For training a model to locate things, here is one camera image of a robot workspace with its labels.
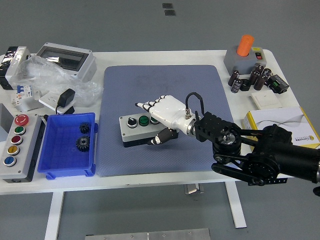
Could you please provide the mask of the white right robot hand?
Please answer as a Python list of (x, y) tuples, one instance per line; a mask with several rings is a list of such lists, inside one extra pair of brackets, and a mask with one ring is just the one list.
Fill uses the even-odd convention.
[(150, 113), (152, 118), (166, 127), (148, 141), (149, 145), (163, 144), (176, 137), (179, 132), (187, 136), (193, 134), (195, 115), (175, 97), (162, 95), (154, 101), (139, 102), (135, 105)]

